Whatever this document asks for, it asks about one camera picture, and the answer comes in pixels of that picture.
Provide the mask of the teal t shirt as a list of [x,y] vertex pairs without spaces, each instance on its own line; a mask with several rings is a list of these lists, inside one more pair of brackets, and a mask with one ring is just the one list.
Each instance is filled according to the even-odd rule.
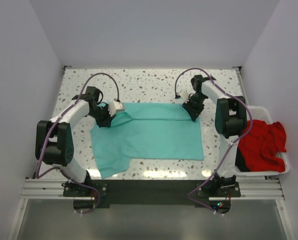
[[126,103],[110,127],[94,125],[90,136],[103,179],[126,171],[131,159],[204,159],[200,122],[180,104]]

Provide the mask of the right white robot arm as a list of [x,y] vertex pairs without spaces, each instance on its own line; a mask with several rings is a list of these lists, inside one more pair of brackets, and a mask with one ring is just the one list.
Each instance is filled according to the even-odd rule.
[[194,93],[184,90],[176,93],[176,98],[183,100],[182,107],[192,121],[196,121],[204,110],[204,101],[211,100],[216,105],[214,123],[220,136],[219,164],[195,191],[221,197],[235,186],[236,175],[226,164],[234,163],[239,141],[251,130],[252,125],[247,124],[247,117],[252,119],[251,112],[243,96],[225,92],[211,76],[195,75],[190,82]]

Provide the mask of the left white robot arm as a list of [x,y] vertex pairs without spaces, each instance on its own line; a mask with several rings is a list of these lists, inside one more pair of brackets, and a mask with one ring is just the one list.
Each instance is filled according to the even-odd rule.
[[38,164],[35,178],[52,170],[59,170],[68,182],[75,185],[81,196],[91,193],[93,187],[89,172],[74,158],[73,128],[85,117],[92,117],[100,128],[109,128],[119,107],[118,101],[102,102],[103,93],[89,86],[84,94],[72,98],[69,106],[50,120],[37,124],[35,155]]

